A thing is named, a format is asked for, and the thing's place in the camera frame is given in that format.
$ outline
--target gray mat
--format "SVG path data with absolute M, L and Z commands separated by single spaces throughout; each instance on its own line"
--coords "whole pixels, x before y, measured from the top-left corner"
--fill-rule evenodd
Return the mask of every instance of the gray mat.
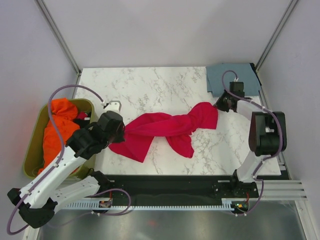
M 233 70 L 239 77 L 239 82 L 244 82 L 245 96 L 258 96 L 261 89 L 260 82 L 253 71 L 250 63 L 221 63 L 206 68 L 206 87 L 213 97 L 220 97 L 224 92 L 221 82 L 222 74 L 226 70 Z M 229 87 L 229 82 L 234 81 L 235 75 L 229 72 L 224 77 L 225 86 Z

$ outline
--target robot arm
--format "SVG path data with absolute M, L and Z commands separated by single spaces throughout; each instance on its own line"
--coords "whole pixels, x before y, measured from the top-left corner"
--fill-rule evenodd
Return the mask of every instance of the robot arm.
M 8 197 L 14 205 L 25 196 L 19 206 L 19 214 L 33 228 L 45 225 L 60 209 L 84 197 L 94 195 L 101 186 L 108 184 L 108 179 L 99 171 L 85 179 L 57 189 L 72 171 L 86 162 L 92 155 L 101 152 L 110 143 L 124 141 L 124 123 L 120 115 L 121 103 L 110 102 L 97 122 L 75 131 L 67 140 L 64 154 L 57 164 L 58 156 L 33 181 L 21 189 L 13 188 Z M 29 190 L 35 183 L 33 191 Z
M 230 82 L 229 91 L 244 100 L 239 100 L 225 90 L 215 103 L 215 107 L 224 112 L 229 112 L 231 109 L 250 121 L 248 140 L 250 152 L 232 177 L 236 183 L 252 183 L 262 169 L 259 166 L 263 164 L 265 157 L 273 156 L 278 151 L 280 133 L 275 119 L 265 111 L 265 108 L 259 108 L 256 103 L 251 103 L 250 98 L 245 98 L 243 82 Z M 287 147 L 285 114 L 283 112 L 273 112 L 273 114 L 280 123 L 283 142 L 281 151 L 284 151 Z

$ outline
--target marble tabletop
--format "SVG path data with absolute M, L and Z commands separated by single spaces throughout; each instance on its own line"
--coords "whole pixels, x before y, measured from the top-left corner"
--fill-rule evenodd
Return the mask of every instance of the marble tabletop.
M 207 92 L 205 67 L 84 68 L 80 81 L 107 102 L 121 101 L 121 115 L 128 124 L 144 113 L 188 113 L 200 102 L 215 103 Z M 92 101 L 98 116 L 100 101 L 79 88 L 76 98 Z M 260 103 L 259 97 L 253 99 Z M 231 175 L 248 152 L 250 122 L 232 111 L 219 111 L 217 128 L 197 129 L 191 136 L 194 155 L 177 154 L 164 137 L 155 137 L 144 163 L 104 149 L 96 156 L 95 170 L 126 175 Z M 260 175 L 280 175 L 276 158 L 270 159 Z

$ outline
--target plastic basket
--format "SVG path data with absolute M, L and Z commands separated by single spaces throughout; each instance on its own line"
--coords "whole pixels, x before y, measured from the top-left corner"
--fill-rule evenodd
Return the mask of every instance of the plastic basket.
M 76 105 L 79 112 L 91 112 L 90 122 L 96 120 L 95 108 L 91 101 L 87 99 L 69 99 L 71 103 Z M 33 129 L 31 140 L 25 155 L 23 163 L 23 171 L 25 175 L 31 179 L 34 179 L 37 176 L 38 170 L 43 167 L 44 164 L 44 150 L 43 150 L 43 140 L 45 128 L 49 122 L 48 116 L 48 106 L 45 105 L 36 120 L 36 124 Z M 83 165 L 78 167 L 78 169 L 71 173 L 68 178 L 79 178 L 84 179 L 90 168 L 95 166 L 96 155 L 92 156 L 87 160 Z

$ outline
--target red fabric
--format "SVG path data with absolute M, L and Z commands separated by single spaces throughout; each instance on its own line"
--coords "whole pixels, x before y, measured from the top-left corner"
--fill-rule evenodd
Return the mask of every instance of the red fabric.
M 143 163 L 154 137 L 166 137 L 178 154 L 192 158 L 191 133 L 196 129 L 216 129 L 218 110 L 209 102 L 198 103 L 188 114 L 171 116 L 163 112 L 145 113 L 125 126 L 125 142 L 113 143 L 111 151 Z
M 87 117 L 88 117 L 88 114 L 86 114 L 85 112 L 82 111 L 78 114 L 78 116 L 76 116 L 76 119 L 85 120 L 85 118 L 87 118 Z

